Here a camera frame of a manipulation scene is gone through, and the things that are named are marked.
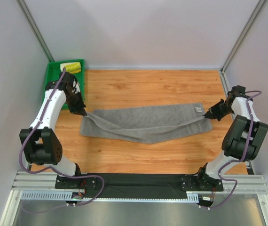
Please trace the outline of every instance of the gray towel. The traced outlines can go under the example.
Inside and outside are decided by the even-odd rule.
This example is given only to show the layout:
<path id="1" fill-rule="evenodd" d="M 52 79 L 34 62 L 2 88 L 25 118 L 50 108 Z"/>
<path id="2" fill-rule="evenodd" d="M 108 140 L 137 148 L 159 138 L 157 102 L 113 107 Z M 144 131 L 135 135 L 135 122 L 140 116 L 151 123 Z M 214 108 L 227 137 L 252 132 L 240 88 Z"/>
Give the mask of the gray towel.
<path id="1" fill-rule="evenodd" d="M 153 144 L 212 130 L 201 103 L 95 110 L 83 117 L 80 134 Z"/>

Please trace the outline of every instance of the wooden table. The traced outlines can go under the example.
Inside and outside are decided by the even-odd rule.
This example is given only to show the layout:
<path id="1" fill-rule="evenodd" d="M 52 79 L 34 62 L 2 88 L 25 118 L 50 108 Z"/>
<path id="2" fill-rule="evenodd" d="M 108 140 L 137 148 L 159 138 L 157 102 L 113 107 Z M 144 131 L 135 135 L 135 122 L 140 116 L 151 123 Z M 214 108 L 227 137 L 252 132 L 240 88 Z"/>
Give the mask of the wooden table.
<path id="1" fill-rule="evenodd" d="M 87 111 L 150 105 L 201 102 L 207 110 L 225 98 L 218 71 L 87 70 Z M 82 117 L 61 111 L 55 133 L 63 154 L 82 172 L 190 174 L 220 152 L 232 120 L 212 120 L 213 130 L 158 144 L 85 137 L 79 134 Z M 41 169 L 33 166 L 32 170 Z M 229 174 L 247 174 L 244 163 Z"/>

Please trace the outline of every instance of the purple cable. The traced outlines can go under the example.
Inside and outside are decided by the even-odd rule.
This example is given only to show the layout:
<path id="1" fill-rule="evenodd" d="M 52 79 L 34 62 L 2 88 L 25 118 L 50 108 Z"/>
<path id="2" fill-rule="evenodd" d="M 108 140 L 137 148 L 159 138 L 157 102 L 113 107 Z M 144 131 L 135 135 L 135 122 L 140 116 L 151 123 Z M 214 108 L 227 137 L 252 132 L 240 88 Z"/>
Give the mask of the purple cable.
<path id="1" fill-rule="evenodd" d="M 225 163 L 223 166 L 221 166 L 221 168 L 220 168 L 219 171 L 218 171 L 218 174 L 219 174 L 220 179 L 221 179 L 221 180 L 225 180 L 225 181 L 233 181 L 233 182 L 235 182 L 234 187 L 233 187 L 233 189 L 231 190 L 231 192 L 229 193 L 229 195 L 227 196 L 227 198 L 226 198 L 223 202 L 221 202 L 221 203 L 220 203 L 219 205 L 217 205 L 217 206 L 210 207 L 211 209 L 215 209 L 215 208 L 218 208 L 218 207 L 221 207 L 222 205 L 224 205 L 224 204 L 230 199 L 230 197 L 232 196 L 232 194 L 233 194 L 233 192 L 234 192 L 234 190 L 235 190 L 235 188 L 236 188 L 236 186 L 237 186 L 237 180 L 235 180 L 235 179 L 226 179 L 226 178 L 224 178 L 224 177 L 221 176 L 221 172 L 222 172 L 222 170 L 223 170 L 225 167 L 227 167 L 227 166 L 230 165 L 231 163 L 233 163 L 233 162 L 242 162 L 242 161 L 245 159 L 245 157 L 246 157 L 247 149 L 248 149 L 248 145 L 249 145 L 249 141 L 250 141 L 250 138 L 251 138 L 251 132 L 252 132 L 252 128 L 253 128 L 253 120 L 254 120 L 254 118 L 253 118 L 253 114 L 252 114 L 252 111 L 251 111 L 251 107 L 250 107 L 248 101 L 251 100 L 252 98 L 255 98 L 255 97 L 257 97 L 258 95 L 260 95 L 260 94 L 261 94 L 261 91 L 259 91 L 259 90 L 253 90 L 253 91 L 248 91 L 248 92 L 246 92 L 246 93 L 254 93 L 254 92 L 257 92 L 257 94 L 255 94 L 255 95 L 249 97 L 249 98 L 246 100 L 246 105 L 247 105 L 248 113 L 249 113 L 249 115 L 250 115 L 250 126 L 249 126 L 249 131 L 248 131 L 248 135 L 247 135 L 247 139 L 246 139 L 246 144 L 245 144 L 245 147 L 244 147 L 243 155 L 242 155 L 242 157 L 241 157 L 240 160 L 231 160 L 231 161 Z"/>
<path id="2" fill-rule="evenodd" d="M 79 204 L 75 204 L 75 206 L 83 206 L 83 205 L 89 204 L 89 203 L 91 203 L 92 201 L 94 201 L 94 200 L 95 200 L 95 199 L 102 193 L 102 191 L 103 191 L 103 189 L 104 189 L 105 181 L 104 181 L 104 179 L 103 179 L 101 176 L 99 176 L 99 175 L 87 175 L 87 176 L 79 176 L 79 177 L 76 177 L 76 176 L 68 176 L 68 175 L 66 175 L 66 174 L 63 174 L 63 173 L 57 171 L 56 169 L 52 168 L 51 166 L 49 166 L 49 167 L 45 167 L 44 169 L 40 169 L 40 170 L 38 170 L 38 171 L 30 171 L 30 170 L 28 170 L 28 169 L 23 165 L 23 163 L 22 163 L 22 152 L 24 151 L 24 148 L 25 148 L 27 142 L 29 141 L 29 139 L 31 138 L 31 136 L 33 135 L 33 133 L 35 132 L 35 130 L 36 130 L 36 129 L 38 128 L 38 126 L 41 124 L 41 120 L 42 120 L 43 117 L 44 117 L 44 114 L 45 114 L 45 112 L 46 112 L 46 110 L 47 110 L 48 104 L 49 104 L 49 102 L 51 101 L 52 96 L 55 94 L 55 91 L 57 90 L 57 88 L 58 88 L 58 86 L 59 86 L 59 83 L 62 81 L 62 79 L 63 79 L 63 77 L 64 77 L 64 75 L 65 75 L 65 72 L 66 72 L 66 68 L 64 67 L 64 68 L 63 68 L 63 71 L 62 71 L 62 75 L 60 76 L 58 82 L 56 83 L 56 85 L 55 85 L 55 87 L 54 87 L 54 90 L 51 92 L 51 94 L 49 95 L 48 100 L 46 101 L 46 103 L 45 103 L 45 105 L 44 105 L 44 108 L 43 108 L 43 110 L 42 110 L 42 113 L 41 113 L 41 116 L 40 116 L 40 118 L 39 118 L 39 121 L 38 121 L 37 125 L 31 130 L 31 132 L 29 133 L 29 135 L 26 137 L 26 139 L 24 140 L 24 142 L 23 142 L 23 144 L 22 144 L 22 147 L 21 147 L 20 152 L 19 152 L 19 165 L 21 166 L 21 168 L 22 168 L 25 172 L 30 173 L 30 174 L 37 174 L 37 173 L 44 172 L 44 171 L 46 171 L 47 169 L 51 169 L 53 172 L 57 173 L 58 175 L 63 176 L 63 177 L 66 177 L 66 178 L 70 178 L 70 179 L 82 179 L 82 178 L 99 178 L 99 179 L 101 179 L 101 181 L 102 181 L 102 187 L 101 187 L 100 191 L 97 193 L 97 195 L 96 195 L 95 197 L 93 197 L 92 199 L 90 199 L 90 200 L 88 200 L 88 201 L 86 201 L 86 202 L 81 202 L 81 203 L 79 203 Z M 73 206 L 73 205 L 70 205 L 70 204 L 67 205 L 67 204 L 65 204 L 65 205 L 60 205 L 60 206 L 53 207 L 52 209 L 49 209 L 49 210 L 43 210 L 43 211 L 38 211 L 38 212 L 30 212 L 30 211 L 27 211 L 27 210 L 25 210 L 25 209 L 23 208 L 23 205 L 21 205 L 21 209 L 22 209 L 24 212 L 28 213 L 28 214 L 39 214 L 39 213 L 45 213 L 45 212 L 48 212 L 48 211 L 51 211 L 51 210 L 56 210 L 56 209 L 58 209 L 58 208 L 65 207 L 65 206 Z"/>

